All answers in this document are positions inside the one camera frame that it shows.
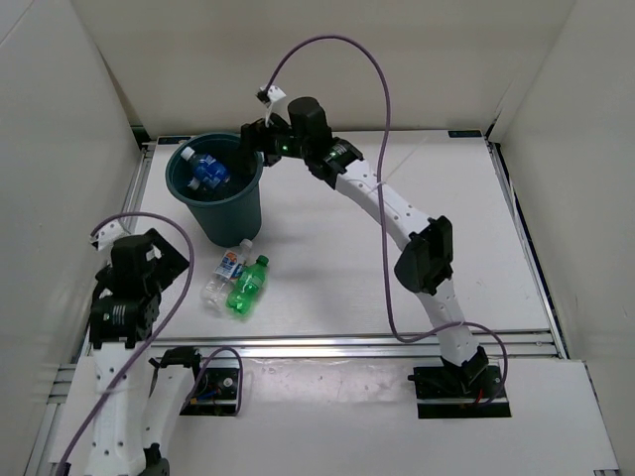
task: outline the green soda bottle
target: green soda bottle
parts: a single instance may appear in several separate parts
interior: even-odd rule
[[[249,312],[256,296],[265,284],[268,264],[269,258],[260,255],[254,265],[242,272],[234,290],[227,297],[227,307],[242,315]]]

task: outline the black mounting plate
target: black mounting plate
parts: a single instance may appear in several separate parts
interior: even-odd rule
[[[500,378],[500,368],[489,365],[469,389],[464,389],[443,366],[431,366],[416,367],[408,380],[415,382],[419,419],[510,417],[504,388],[494,402],[480,405],[497,391]],[[479,404],[474,405],[481,389]]]
[[[236,413],[238,397],[238,369],[229,367],[208,367],[194,398],[204,397],[215,391],[213,397],[189,403],[181,415],[196,417],[232,417]]]

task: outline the white bottle cap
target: white bottle cap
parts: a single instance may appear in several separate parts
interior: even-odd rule
[[[188,183],[188,188],[191,188],[192,190],[198,190],[199,187],[200,180],[196,177],[192,177],[190,183]]]
[[[191,159],[191,156],[193,155],[194,155],[194,149],[192,147],[185,147],[181,151],[181,157],[184,158],[186,161]]]

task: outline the green trash bin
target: green trash bin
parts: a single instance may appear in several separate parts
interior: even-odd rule
[[[256,172],[253,176],[243,177],[247,184],[240,192],[224,200],[199,201],[188,188],[192,177],[191,165],[181,158],[181,151],[185,147],[192,147],[197,153],[208,153],[224,162],[239,144],[240,137],[235,134],[202,134],[181,144],[166,167],[166,183],[170,193],[188,206],[207,238],[224,248],[238,246],[245,238],[253,240],[260,231],[262,217],[258,182],[263,169],[262,156],[254,154]]]

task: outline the wire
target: wire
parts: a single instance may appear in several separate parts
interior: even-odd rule
[[[181,411],[183,411],[183,409],[190,403],[191,398],[196,393],[198,384],[200,384],[200,381],[203,378],[205,369],[209,365],[209,362],[211,362],[220,352],[223,352],[223,351],[231,352],[236,357],[236,360],[238,360],[238,382],[236,384],[238,386],[238,390],[237,390],[237,396],[236,396],[236,411],[233,413],[234,416],[238,415],[238,413],[240,412],[240,408],[242,407],[242,377],[244,374],[244,370],[243,370],[242,359],[240,358],[240,354],[236,351],[236,349],[232,347],[227,347],[226,345],[223,345],[222,347],[218,347],[211,354],[209,354],[209,356],[202,362],[202,365],[200,366],[200,370],[198,371],[198,376],[196,377],[196,380],[194,381],[194,385],[191,388],[190,393],[186,397],[186,401],[184,402],[184,405],[181,408]]]
[[[484,393],[485,393],[485,392],[483,391],[483,389],[480,389],[480,390],[478,391],[478,397],[476,397],[476,400],[475,400],[475,401],[474,401],[474,403],[473,403],[473,404],[471,404],[470,406],[471,406],[471,407],[476,407],[476,406],[478,405],[478,403],[482,400],[482,398],[483,398],[483,394],[484,394]]]
[[[149,213],[149,212],[146,212],[146,211],[129,211],[129,212],[124,212],[124,213],[117,213],[117,214],[114,214],[114,215],[106,218],[105,220],[101,221],[101,223],[99,223],[97,226],[95,226],[95,228],[90,232],[90,236],[94,236],[95,233],[97,233],[97,231],[99,231],[99,229],[101,229],[105,224],[107,224],[107,223],[109,223],[109,222],[111,222],[113,220],[118,220],[120,218],[125,218],[127,216],[144,216],[144,217],[148,217],[148,218],[155,218],[157,220],[164,221],[164,222],[168,223],[169,225],[172,225],[173,227],[175,227],[177,229],[177,231],[179,233],[181,233],[181,235],[186,240],[186,243],[188,244],[188,252],[189,252],[189,255],[190,255],[190,266],[188,267],[188,274],[186,276],[186,283],[184,284],[183,290],[181,291],[181,294],[177,298],[175,304],[172,306],[172,309],[170,309],[170,312],[168,312],[166,314],[165,319],[163,319],[163,321],[157,326],[157,328],[152,333],[152,335],[150,337],[148,337],[148,339],[146,339],[143,342],[143,344],[140,345],[135,350],[135,352],[130,356],[130,358],[126,361],[126,363],[123,365],[123,367],[121,367],[121,370],[119,370],[119,372],[117,372],[117,374],[114,376],[114,378],[112,379],[110,384],[108,384],[108,387],[106,387],[106,390],[104,391],[104,393],[101,395],[101,397],[99,397],[99,400],[97,400],[97,403],[94,405],[92,410],[88,413],[88,416],[84,419],[82,424],[79,426],[79,428],[77,429],[77,432],[75,433],[75,435],[70,439],[70,443],[68,444],[68,447],[64,451],[64,453],[62,455],[62,459],[60,460],[60,464],[58,466],[58,471],[56,473],[57,476],[64,476],[65,471],[66,471],[66,463],[68,462],[68,458],[70,457],[70,454],[72,453],[73,449],[77,445],[77,442],[79,441],[79,439],[81,438],[83,433],[86,431],[86,429],[90,425],[90,422],[97,416],[99,411],[103,408],[103,406],[105,405],[106,401],[110,397],[110,394],[112,393],[112,390],[117,386],[117,384],[119,384],[119,381],[123,378],[123,376],[130,370],[132,365],[146,351],[146,349],[148,349],[148,347],[150,347],[150,345],[155,341],[155,339],[159,336],[159,334],[161,334],[163,329],[166,328],[166,326],[168,325],[170,320],[174,317],[175,313],[177,312],[177,310],[181,306],[181,303],[186,298],[186,295],[188,294],[188,290],[190,289],[191,279],[193,277],[193,272],[194,272],[194,246],[193,246],[193,243],[191,242],[191,239],[188,236],[188,233],[186,232],[186,230],[184,230],[181,227],[181,225],[179,225],[177,222],[171,220],[170,218],[168,218],[166,216],[163,216],[163,215],[159,215],[157,213]]]
[[[381,81],[381,85],[384,90],[384,97],[386,100],[386,119],[384,124],[384,135],[381,139],[381,147],[379,148],[379,159],[377,161],[377,194],[379,196],[379,224],[381,226],[381,255],[382,255],[382,265],[383,265],[383,272],[384,272],[384,294],[386,297],[386,312],[388,314],[388,324],[390,325],[390,330],[393,336],[398,341],[404,344],[412,344],[422,339],[425,339],[427,337],[430,337],[432,335],[435,335],[443,330],[447,330],[452,327],[459,327],[461,325],[476,327],[478,329],[481,329],[487,332],[492,337],[494,337],[494,339],[496,339],[496,342],[498,342],[498,345],[500,345],[500,348],[502,350],[505,368],[503,370],[501,382],[496,392],[494,392],[492,397],[487,402],[481,404],[482,406],[489,405],[500,395],[500,393],[502,392],[505,386],[505,381],[507,380],[507,364],[508,364],[507,349],[505,348],[504,342],[500,339],[500,337],[498,337],[498,335],[496,335],[492,330],[488,329],[484,325],[478,324],[476,322],[451,322],[451,323],[439,326],[437,328],[434,328],[433,330],[429,332],[425,332],[423,334],[418,334],[413,337],[404,337],[399,334],[399,331],[397,330],[397,326],[395,325],[392,295],[390,291],[390,268],[388,266],[388,231],[386,227],[386,214],[385,214],[385,207],[384,207],[384,190],[383,190],[384,184],[382,180],[382,168],[384,165],[384,155],[386,153],[386,146],[388,145],[388,135],[390,134],[392,108],[390,103],[390,91],[388,89],[388,82],[386,81],[386,76],[384,74],[384,71],[381,69],[381,66],[377,62],[377,59],[375,59],[375,57],[363,45],[356,42],[355,40],[352,40],[351,38],[345,37],[343,35],[318,35],[315,37],[308,38],[304,40],[303,42],[297,44],[296,46],[291,48],[286,55],[283,56],[283,58],[280,60],[280,62],[274,69],[274,72],[271,75],[271,78],[269,79],[269,82],[267,83],[265,90],[266,91],[269,90],[269,88],[271,87],[274,80],[276,79],[276,76],[278,76],[278,73],[280,72],[282,67],[285,65],[285,63],[289,60],[289,58],[295,52],[305,47],[306,45],[310,45],[311,43],[315,43],[321,40],[339,40],[345,43],[349,43],[350,45],[353,45],[354,47],[358,48],[362,53],[364,53],[364,55],[370,60],[370,62],[372,62],[373,66],[375,66],[375,70],[377,71],[377,75],[379,76],[379,80]]]

